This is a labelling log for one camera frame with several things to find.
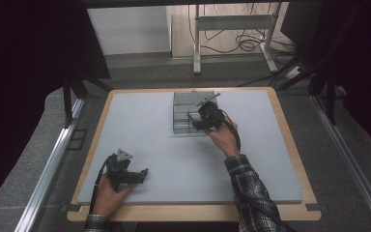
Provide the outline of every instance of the hand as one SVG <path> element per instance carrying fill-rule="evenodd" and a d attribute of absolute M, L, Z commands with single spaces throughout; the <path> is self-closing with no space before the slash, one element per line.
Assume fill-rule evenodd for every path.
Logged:
<path fill-rule="evenodd" d="M 238 125 L 231 121 L 231 119 L 226 117 L 225 120 L 237 129 Z M 221 149 L 225 157 L 230 158 L 240 154 L 237 148 L 237 140 L 227 125 L 221 124 L 218 130 L 204 130 L 204 133 L 212 139 L 213 143 L 219 149 Z"/>
<path fill-rule="evenodd" d="M 116 192 L 111 186 L 111 180 L 107 176 L 102 176 L 93 207 L 92 214 L 109 216 L 119 208 L 125 197 L 131 192 L 135 185 L 128 185 L 120 192 Z"/>

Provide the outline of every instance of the person's left hand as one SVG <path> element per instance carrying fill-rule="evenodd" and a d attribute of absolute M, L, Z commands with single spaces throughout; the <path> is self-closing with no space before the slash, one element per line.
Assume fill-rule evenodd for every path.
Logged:
<path fill-rule="evenodd" d="M 119 208 L 125 197 L 135 185 L 128 185 L 120 192 L 116 192 L 111 186 L 111 180 L 102 176 L 99 182 L 98 193 L 93 207 L 93 215 L 109 216 Z"/>

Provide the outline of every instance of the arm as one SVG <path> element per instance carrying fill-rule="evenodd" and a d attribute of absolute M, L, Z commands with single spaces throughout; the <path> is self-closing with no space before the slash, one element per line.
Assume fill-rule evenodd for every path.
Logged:
<path fill-rule="evenodd" d="M 251 202 L 262 207 L 279 218 L 275 203 L 270 200 L 267 188 L 252 168 L 246 155 L 240 154 L 236 139 L 231 131 L 222 124 L 218 130 L 206 130 L 214 144 L 224 153 L 225 166 L 234 183 L 234 193 L 242 192 Z M 238 194 L 234 197 L 237 209 L 240 212 L 239 231 L 279 231 L 280 228 L 270 218 L 259 213 L 245 199 Z"/>
<path fill-rule="evenodd" d="M 109 231 L 109 216 L 119 208 L 125 197 L 131 192 L 134 185 L 128 185 L 120 192 L 111 186 L 111 180 L 102 176 L 99 182 L 95 206 L 91 215 L 86 218 L 85 232 Z"/>

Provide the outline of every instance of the wooden board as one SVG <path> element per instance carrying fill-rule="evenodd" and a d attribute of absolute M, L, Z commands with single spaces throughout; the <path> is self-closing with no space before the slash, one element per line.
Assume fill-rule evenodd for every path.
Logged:
<path fill-rule="evenodd" d="M 153 93 L 153 92 L 189 92 L 192 89 L 171 89 L 171 90 L 125 90 L 113 91 L 110 96 L 115 93 Z M 303 195 L 303 201 L 299 204 L 278 204 L 282 219 L 305 220 L 319 219 L 321 213 L 319 211 L 308 212 L 306 204 L 316 203 L 315 196 L 307 180 L 306 173 L 300 161 L 298 151 L 296 149 L 292 135 L 289 132 L 288 125 L 283 116 L 282 109 L 277 100 L 276 94 L 272 88 L 221 88 L 221 89 L 196 89 L 197 91 L 250 91 L 250 90 L 266 90 L 270 96 L 271 104 L 275 112 L 278 124 L 281 128 L 286 146 L 289 151 L 293 166 L 300 181 L 300 189 Z M 81 186 L 87 175 L 88 169 L 92 162 L 93 155 L 96 151 L 100 133 L 108 113 L 108 105 L 111 103 L 111 98 L 106 102 L 100 123 L 95 134 L 88 158 L 86 159 L 82 175 L 76 188 L 72 204 L 76 204 L 77 196 Z M 69 212 L 70 220 L 84 220 L 88 213 L 88 207 L 82 207 L 80 213 Z M 116 212 L 112 219 L 120 221 L 235 221 L 238 220 L 238 212 L 233 204 L 226 205 L 125 205 Z"/>

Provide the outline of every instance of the plaid sleeve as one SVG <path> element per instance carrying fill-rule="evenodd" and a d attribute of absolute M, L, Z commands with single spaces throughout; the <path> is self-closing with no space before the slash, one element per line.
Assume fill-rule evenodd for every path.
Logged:
<path fill-rule="evenodd" d="M 231 180 L 252 202 L 279 218 L 275 203 L 270 200 L 267 188 L 252 168 L 246 155 L 238 155 L 225 160 Z M 247 202 L 234 194 L 234 202 L 240 212 L 239 231 L 280 231 L 280 226 L 262 213 L 257 212 Z"/>
<path fill-rule="evenodd" d="M 109 217 L 103 215 L 88 215 L 84 225 L 85 232 L 108 232 Z"/>

